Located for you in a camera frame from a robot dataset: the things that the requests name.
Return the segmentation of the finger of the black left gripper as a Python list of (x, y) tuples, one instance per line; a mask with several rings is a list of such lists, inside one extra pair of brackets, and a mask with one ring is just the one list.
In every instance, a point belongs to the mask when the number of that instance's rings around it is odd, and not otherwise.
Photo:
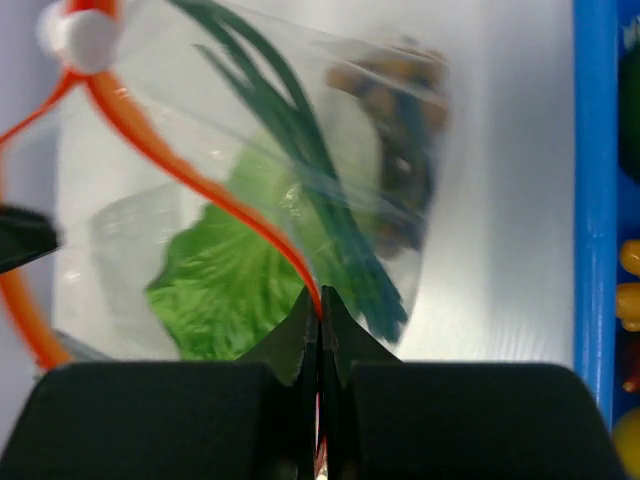
[(1, 205), (2, 274), (51, 254), (58, 247), (58, 232), (47, 215), (16, 205)]

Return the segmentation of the green scallion bunch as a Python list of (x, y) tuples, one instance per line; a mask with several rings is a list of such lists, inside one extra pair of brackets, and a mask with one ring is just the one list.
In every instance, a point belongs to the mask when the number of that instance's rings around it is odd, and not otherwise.
[(363, 187), (345, 186), (326, 135), (299, 77), (285, 57), (250, 23), (215, 1), (178, 1), (176, 7), (201, 26), (240, 72), (234, 74), (204, 45), (196, 48), (261, 121), (287, 159), (304, 209), (287, 214), (313, 279), (346, 294), (370, 332), (390, 343), (408, 321), (401, 295), (360, 223), (370, 204)]

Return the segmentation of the napa cabbage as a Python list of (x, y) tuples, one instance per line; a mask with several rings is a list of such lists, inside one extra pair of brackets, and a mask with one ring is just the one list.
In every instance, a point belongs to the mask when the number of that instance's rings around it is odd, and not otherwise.
[[(354, 97), (337, 90), (319, 96), (315, 110), (343, 184), (363, 187), (369, 195), (358, 221), (372, 239), (381, 171), (373, 123)], [(290, 235), (304, 254), (299, 241), (309, 236), (297, 235), (287, 210), (306, 206), (267, 131), (256, 131), (225, 170), (227, 187)], [(191, 226), (169, 241), (164, 266), (147, 286), (146, 297), (182, 359), (234, 360), (284, 319), (302, 289), (298, 273), (273, 245), (208, 203)], [(361, 316), (349, 297), (335, 289), (350, 313)]]

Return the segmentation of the clear zip bag orange zipper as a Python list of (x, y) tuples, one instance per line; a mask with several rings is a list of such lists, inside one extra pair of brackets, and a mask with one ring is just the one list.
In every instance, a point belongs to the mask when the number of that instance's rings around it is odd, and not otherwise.
[[(52, 1), (38, 18), (39, 43), (61, 72), (43, 103), (1, 136), (1, 205), (47, 215), (59, 247), (1, 273), (1, 300), (42, 369), (80, 358), (184, 360), (146, 289), (171, 238), (208, 203), (273, 245), (302, 280), (300, 293), (318, 298), (327, 286), (313, 279), (290, 235), (227, 187), (227, 164), (266, 129), (196, 47), (210, 48), (234, 74), (239, 68), (176, 2)], [(337, 90), (325, 83), (331, 67), (405, 38), (432, 49), (399, 27), (331, 35), (215, 2), (274, 45), (314, 110), (319, 96)], [(408, 321), (429, 215), (417, 251), (388, 260), (369, 239)], [(363, 316), (352, 316), (371, 333)], [(395, 343), (371, 334), (394, 347), (408, 321)]]

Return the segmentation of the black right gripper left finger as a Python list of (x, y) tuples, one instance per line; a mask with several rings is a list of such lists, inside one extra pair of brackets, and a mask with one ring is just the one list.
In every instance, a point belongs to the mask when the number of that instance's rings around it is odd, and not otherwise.
[(306, 294), (235, 361), (81, 362), (36, 384), (5, 479), (311, 479), (318, 322)]

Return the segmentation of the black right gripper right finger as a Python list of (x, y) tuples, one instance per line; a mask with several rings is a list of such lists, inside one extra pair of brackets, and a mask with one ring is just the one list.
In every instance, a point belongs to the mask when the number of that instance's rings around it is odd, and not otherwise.
[(323, 291), (333, 479), (622, 479), (595, 401), (543, 363), (403, 362)]

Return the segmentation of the longan bunch with leaves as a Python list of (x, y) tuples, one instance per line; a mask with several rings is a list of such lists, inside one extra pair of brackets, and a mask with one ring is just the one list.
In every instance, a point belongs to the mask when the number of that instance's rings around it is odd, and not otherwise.
[(327, 86), (357, 99), (381, 146), (374, 241), (392, 259), (424, 242), (436, 190), (436, 137), (446, 125), (445, 57), (412, 38), (329, 69)]

